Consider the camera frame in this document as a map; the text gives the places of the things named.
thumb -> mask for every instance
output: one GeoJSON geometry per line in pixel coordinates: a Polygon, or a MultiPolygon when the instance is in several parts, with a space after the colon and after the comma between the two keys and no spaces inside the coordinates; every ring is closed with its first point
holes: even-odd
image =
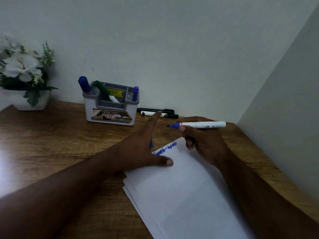
{"type": "Polygon", "coordinates": [[[173,166],[173,160],[165,156],[154,155],[147,153],[144,156],[142,166],[173,166]]]}
{"type": "Polygon", "coordinates": [[[180,132],[183,133],[183,136],[193,137],[195,140],[200,141],[204,137],[205,132],[198,130],[192,126],[180,126],[178,128],[180,132]]]}

blue marker cap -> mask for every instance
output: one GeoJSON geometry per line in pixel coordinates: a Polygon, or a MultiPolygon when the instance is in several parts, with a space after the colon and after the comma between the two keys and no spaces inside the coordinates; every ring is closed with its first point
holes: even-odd
{"type": "Polygon", "coordinates": [[[132,101],[137,101],[137,100],[138,100],[138,86],[135,86],[132,101]]]}
{"type": "Polygon", "coordinates": [[[88,95],[92,93],[89,82],[87,81],[87,78],[85,76],[81,76],[79,78],[78,82],[79,82],[81,89],[84,93],[86,93],[88,95]]]}
{"type": "Polygon", "coordinates": [[[153,148],[154,147],[154,145],[153,145],[153,141],[152,141],[152,139],[150,140],[150,149],[151,148],[153,148]]]}
{"type": "Polygon", "coordinates": [[[174,124],[171,124],[171,125],[167,125],[167,127],[172,127],[172,128],[178,129],[180,125],[181,124],[179,122],[177,122],[177,123],[174,123],[174,124]]]}

yellow price label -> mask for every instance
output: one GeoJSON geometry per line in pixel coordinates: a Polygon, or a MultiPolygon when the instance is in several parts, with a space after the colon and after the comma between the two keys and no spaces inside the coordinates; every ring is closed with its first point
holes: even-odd
{"type": "Polygon", "coordinates": [[[114,89],[107,89],[109,92],[113,94],[113,96],[123,97],[122,90],[114,90],[114,89]]]}

green marker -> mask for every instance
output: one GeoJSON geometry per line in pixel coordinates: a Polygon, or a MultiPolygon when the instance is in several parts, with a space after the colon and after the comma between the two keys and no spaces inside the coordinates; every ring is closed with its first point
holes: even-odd
{"type": "Polygon", "coordinates": [[[103,94],[105,94],[106,96],[108,96],[110,98],[111,101],[116,102],[116,103],[120,103],[115,96],[113,96],[113,94],[111,92],[109,92],[105,86],[99,82],[98,80],[94,81],[93,83],[103,94]]]}

hand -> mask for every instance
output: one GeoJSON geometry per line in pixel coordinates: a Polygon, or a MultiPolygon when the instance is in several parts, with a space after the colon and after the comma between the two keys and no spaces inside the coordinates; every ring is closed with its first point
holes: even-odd
{"type": "Polygon", "coordinates": [[[173,165],[173,160],[164,156],[151,154],[149,149],[156,121],[161,114],[162,112],[156,112],[149,118],[142,129],[132,133],[123,141],[104,151],[107,153],[106,157],[109,152],[112,154],[112,157],[109,159],[114,159],[114,167],[117,171],[153,165],[173,165]]]}
{"type": "MultiPolygon", "coordinates": [[[[204,117],[186,117],[177,122],[206,122],[214,121],[204,117]]],[[[222,158],[229,151],[221,133],[217,128],[197,129],[191,126],[180,126],[179,131],[183,133],[186,147],[189,150],[196,149],[203,159],[216,165],[216,160],[222,158]]]]}

